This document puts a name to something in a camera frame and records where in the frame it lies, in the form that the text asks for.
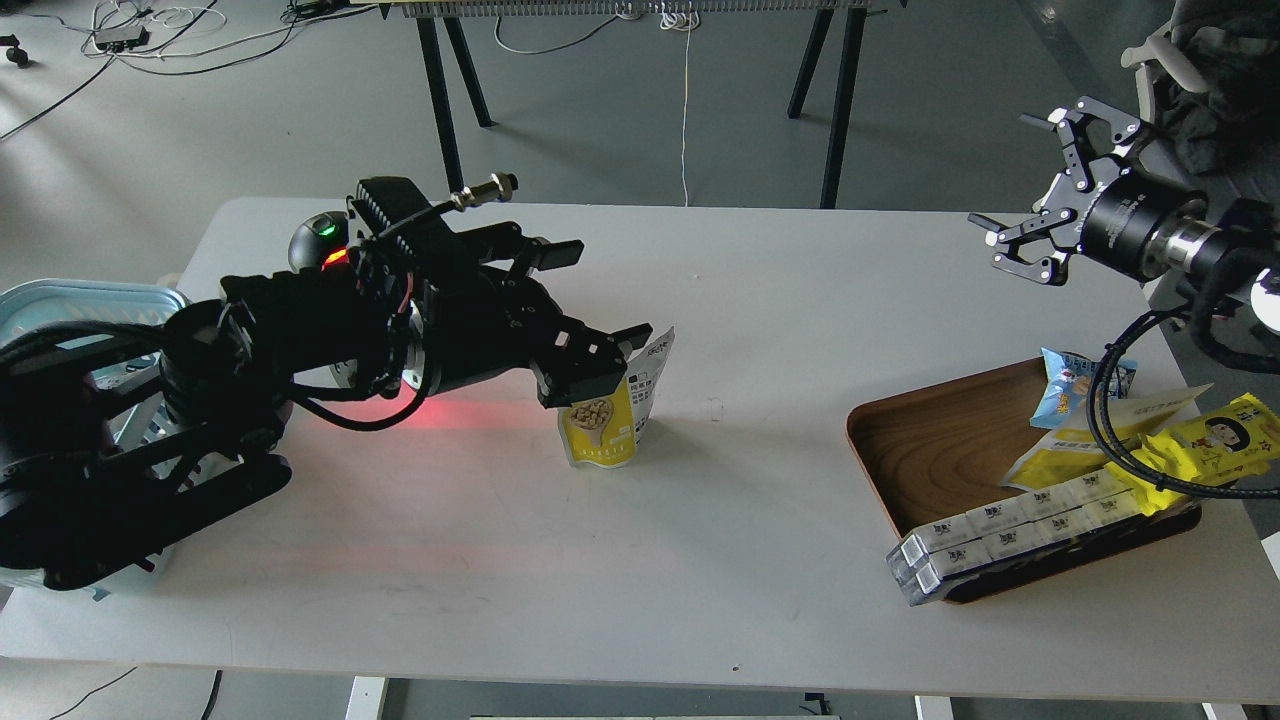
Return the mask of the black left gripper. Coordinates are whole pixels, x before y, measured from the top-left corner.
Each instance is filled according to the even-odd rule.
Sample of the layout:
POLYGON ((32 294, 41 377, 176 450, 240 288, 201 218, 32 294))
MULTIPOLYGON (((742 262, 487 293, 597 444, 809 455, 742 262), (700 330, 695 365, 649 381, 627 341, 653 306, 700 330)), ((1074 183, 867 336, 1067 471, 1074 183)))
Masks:
POLYGON ((605 333, 553 316, 554 305, 530 278, 575 265, 584 242, 527 237, 515 222, 462 232, 445 222, 452 211, 508 201, 517 188, 515 177, 493 176, 434 204, 404 177, 357 183, 347 201, 356 224, 349 260, 387 332, 388 370, 415 370, 417 387, 439 395, 527 366, 532 356, 543 407, 608 396, 653 327, 605 333))

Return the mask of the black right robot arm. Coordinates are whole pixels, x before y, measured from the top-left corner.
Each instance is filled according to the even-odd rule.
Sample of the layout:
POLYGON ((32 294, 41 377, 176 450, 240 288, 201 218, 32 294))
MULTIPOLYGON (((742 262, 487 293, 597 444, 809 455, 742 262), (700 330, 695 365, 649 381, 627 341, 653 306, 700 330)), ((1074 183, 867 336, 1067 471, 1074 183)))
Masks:
POLYGON ((1151 124, 1094 97, 1023 120, 1056 136, 1064 167, 1030 218, 1005 225, 969 215, 995 268, 1046 286, 1065 284, 1076 255, 1139 282, 1178 270, 1190 284, 1187 327, 1196 346, 1231 369, 1277 373, 1271 205, 1238 199, 1210 223, 1204 192, 1140 164, 1151 124))

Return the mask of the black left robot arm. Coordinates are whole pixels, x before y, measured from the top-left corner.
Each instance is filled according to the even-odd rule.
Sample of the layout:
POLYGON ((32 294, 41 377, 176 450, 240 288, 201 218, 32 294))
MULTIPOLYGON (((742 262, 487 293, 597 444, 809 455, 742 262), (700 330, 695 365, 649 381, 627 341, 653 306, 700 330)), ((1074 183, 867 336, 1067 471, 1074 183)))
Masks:
POLYGON ((433 202, 404 177, 361 179, 300 228, 285 272, 223 277, 219 299, 159 323, 67 319, 6 342, 6 579, 90 588, 276 493, 296 409, 379 432, 513 369, 544 407, 612 393, 652 328, 594 329, 535 278, 582 243, 447 223, 517 186, 494 173, 433 202))

